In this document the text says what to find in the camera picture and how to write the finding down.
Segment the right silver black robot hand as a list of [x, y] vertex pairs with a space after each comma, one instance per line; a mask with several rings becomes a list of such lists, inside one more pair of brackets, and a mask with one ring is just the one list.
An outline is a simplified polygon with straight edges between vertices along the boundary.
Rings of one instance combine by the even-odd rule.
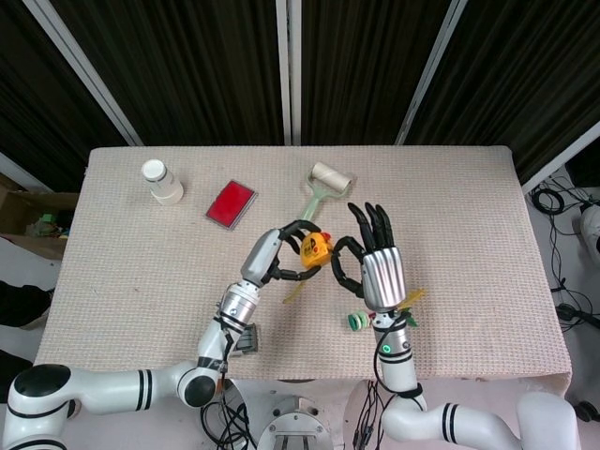
[[[365, 301], [367, 308], [384, 313], [398, 307], [406, 297], [406, 283], [399, 248], [396, 246], [390, 218], [378, 204], [360, 208], [347, 204], [356, 219], [362, 237], [341, 237], [334, 245], [331, 267], [337, 283]], [[340, 253], [348, 249], [359, 262], [361, 279], [347, 276], [341, 267]]]

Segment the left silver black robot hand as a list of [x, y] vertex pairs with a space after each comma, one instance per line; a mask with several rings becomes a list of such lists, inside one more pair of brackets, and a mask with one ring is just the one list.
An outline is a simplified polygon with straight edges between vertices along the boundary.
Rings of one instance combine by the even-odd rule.
[[283, 243], [287, 243], [299, 255], [300, 244], [308, 233], [320, 233], [322, 230], [314, 223], [297, 219], [282, 228], [275, 228], [265, 232], [255, 243], [248, 254], [242, 268], [241, 276], [257, 288], [262, 288], [272, 279], [305, 281], [314, 277], [320, 267], [312, 267], [303, 272], [296, 272], [279, 267], [278, 254]]

